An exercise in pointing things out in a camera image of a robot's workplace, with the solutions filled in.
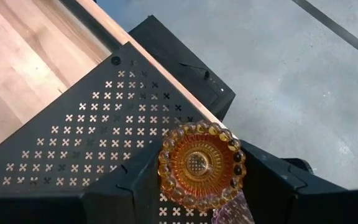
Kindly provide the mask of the black caster wheel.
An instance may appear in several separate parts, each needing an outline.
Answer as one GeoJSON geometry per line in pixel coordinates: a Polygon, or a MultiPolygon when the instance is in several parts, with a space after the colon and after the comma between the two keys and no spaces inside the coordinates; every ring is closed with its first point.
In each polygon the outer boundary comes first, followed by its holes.
{"type": "Polygon", "coordinates": [[[283,158],[283,160],[292,164],[293,166],[296,166],[299,169],[309,172],[310,174],[314,174],[313,169],[306,160],[299,158],[283,158]]]}

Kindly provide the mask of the amber glass candle holder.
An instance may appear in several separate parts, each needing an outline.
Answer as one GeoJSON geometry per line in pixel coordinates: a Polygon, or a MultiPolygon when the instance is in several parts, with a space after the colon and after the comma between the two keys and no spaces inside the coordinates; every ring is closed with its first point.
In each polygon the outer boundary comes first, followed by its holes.
{"type": "Polygon", "coordinates": [[[218,123],[183,123],[167,132],[158,155],[160,188],[185,208],[221,208],[242,190],[246,155],[218,123]]]}

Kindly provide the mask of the smoky glass candle holder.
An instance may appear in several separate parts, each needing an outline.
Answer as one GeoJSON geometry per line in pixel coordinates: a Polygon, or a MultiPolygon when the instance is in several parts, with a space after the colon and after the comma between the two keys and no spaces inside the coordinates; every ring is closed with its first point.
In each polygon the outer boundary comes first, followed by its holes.
{"type": "Polygon", "coordinates": [[[213,212],[211,224],[255,224],[243,192],[213,212]]]}

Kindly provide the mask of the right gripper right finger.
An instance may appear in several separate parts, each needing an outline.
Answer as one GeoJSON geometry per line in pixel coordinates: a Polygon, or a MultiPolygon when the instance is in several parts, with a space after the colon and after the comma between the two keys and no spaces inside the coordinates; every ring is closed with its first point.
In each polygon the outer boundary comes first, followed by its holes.
{"type": "Polygon", "coordinates": [[[256,224],[340,224],[344,188],[244,140],[243,192],[256,224]]]}

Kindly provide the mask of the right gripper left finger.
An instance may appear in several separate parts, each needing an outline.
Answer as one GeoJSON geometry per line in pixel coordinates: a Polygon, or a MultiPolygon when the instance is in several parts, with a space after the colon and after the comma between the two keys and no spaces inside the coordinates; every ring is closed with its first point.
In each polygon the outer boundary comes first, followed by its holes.
{"type": "Polygon", "coordinates": [[[86,224],[158,224],[158,154],[152,142],[84,192],[86,224]]]}

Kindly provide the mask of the black box under table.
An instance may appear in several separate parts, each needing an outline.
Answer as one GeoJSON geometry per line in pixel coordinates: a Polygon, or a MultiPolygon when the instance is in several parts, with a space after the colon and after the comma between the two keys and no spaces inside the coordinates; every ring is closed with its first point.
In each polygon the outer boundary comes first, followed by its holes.
{"type": "Polygon", "coordinates": [[[155,16],[129,32],[198,101],[222,121],[236,94],[155,16]]]}

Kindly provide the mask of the black floor tape strip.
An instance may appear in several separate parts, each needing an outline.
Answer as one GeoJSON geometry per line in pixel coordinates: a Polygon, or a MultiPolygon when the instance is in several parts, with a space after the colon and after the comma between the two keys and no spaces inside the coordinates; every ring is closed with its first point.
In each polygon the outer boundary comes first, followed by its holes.
{"type": "Polygon", "coordinates": [[[333,33],[338,35],[342,40],[346,41],[349,45],[358,50],[358,38],[355,35],[351,34],[348,30],[343,28],[343,26],[332,20],[329,16],[320,11],[317,7],[313,6],[307,0],[292,1],[304,11],[306,11],[309,15],[314,17],[317,21],[322,23],[329,30],[331,30],[333,33]]]}

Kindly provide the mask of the black perforated metal shelf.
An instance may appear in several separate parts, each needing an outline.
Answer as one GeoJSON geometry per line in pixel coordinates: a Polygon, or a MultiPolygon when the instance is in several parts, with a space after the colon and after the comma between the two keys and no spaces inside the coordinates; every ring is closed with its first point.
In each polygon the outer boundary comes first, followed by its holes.
{"type": "MultiPolygon", "coordinates": [[[[0,144],[0,224],[86,224],[84,192],[152,142],[204,118],[131,44],[0,144]]],[[[158,224],[211,224],[157,199],[158,224]]]]}

